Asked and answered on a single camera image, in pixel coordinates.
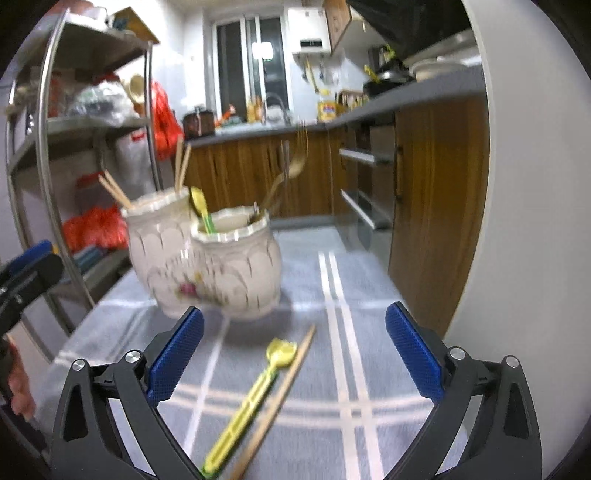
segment yellow bottle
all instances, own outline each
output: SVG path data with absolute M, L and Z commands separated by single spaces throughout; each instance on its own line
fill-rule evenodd
M 246 104 L 246 121 L 250 124 L 256 122 L 256 107 L 250 100 Z

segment pot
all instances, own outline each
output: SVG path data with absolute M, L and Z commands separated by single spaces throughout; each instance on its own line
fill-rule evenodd
M 129 257 L 139 282 L 156 299 L 164 314 L 180 318 L 193 299 L 178 295 L 184 276 L 193 272 L 179 258 L 192 248 L 191 225 L 197 216 L 189 206 L 189 189 L 144 195 L 132 209 L 121 209 L 129 238 Z
M 218 232 L 193 226 L 195 282 L 200 300 L 217 304 L 236 320 L 252 320 L 275 309 L 281 296 L 281 252 L 271 232 L 269 214 L 248 225 L 252 207 L 212 214 Z
M 208 235 L 187 188 L 145 195 L 121 214 L 136 275 L 168 317 L 194 306 L 251 320 L 279 303 L 281 253 L 268 215 L 247 225 L 252 207 L 221 210 L 211 215 L 220 233 Z

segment stainless steel shelving unit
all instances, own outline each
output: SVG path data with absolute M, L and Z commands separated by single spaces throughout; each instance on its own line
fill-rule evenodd
M 23 249 L 31 246 L 25 219 L 17 196 L 16 176 L 19 171 L 37 166 L 43 200 L 51 223 L 53 239 L 64 262 L 65 276 L 82 304 L 90 310 L 95 305 L 92 291 L 102 279 L 119 269 L 127 258 L 127 252 L 115 251 L 102 259 L 84 275 L 78 269 L 72 252 L 61 229 L 61 218 L 54 195 L 50 161 L 83 150 L 91 150 L 97 138 L 116 140 L 130 132 L 146 128 L 152 175 L 157 190 L 163 188 L 160 170 L 155 158 L 154 131 L 152 127 L 152 44 L 117 30 L 102 28 L 90 18 L 66 11 L 55 19 L 45 32 L 38 32 L 34 39 L 23 45 L 18 55 L 21 72 L 32 66 L 41 66 L 37 109 L 34 129 L 17 150 L 12 143 L 14 126 L 7 122 L 7 170 L 12 213 Z M 113 127 L 94 118 L 48 118 L 51 72 L 54 68 L 72 68 L 86 74 L 102 74 L 116 70 L 130 61 L 144 57 L 145 117 L 130 119 L 121 127 Z M 14 100 L 17 78 L 12 84 L 10 101 Z M 71 333 L 75 326 L 51 294 L 46 295 L 49 308 L 62 328 Z

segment blue rubber gripper pad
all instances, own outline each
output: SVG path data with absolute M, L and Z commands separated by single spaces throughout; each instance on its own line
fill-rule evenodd
M 156 408 L 174 392 L 189 360 L 203 338 L 204 319 L 199 309 L 193 309 L 168 341 L 150 370 L 148 403 Z
M 43 240 L 43 242 L 34 245 L 29 250 L 23 252 L 19 257 L 12 260 L 8 267 L 8 271 L 11 275 L 16 275 L 33 262 L 50 254 L 52 250 L 53 246 L 51 245 L 51 242 L 49 240 Z
M 444 394 L 441 367 L 404 312 L 394 303 L 386 311 L 386 330 L 418 392 L 438 403 Z

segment window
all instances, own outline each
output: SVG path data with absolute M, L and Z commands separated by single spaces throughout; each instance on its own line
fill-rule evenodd
M 218 116 L 233 105 L 246 119 L 247 101 L 270 92 L 289 108 L 280 17 L 253 15 L 218 23 L 213 36 Z M 269 106 L 278 103 L 269 98 Z

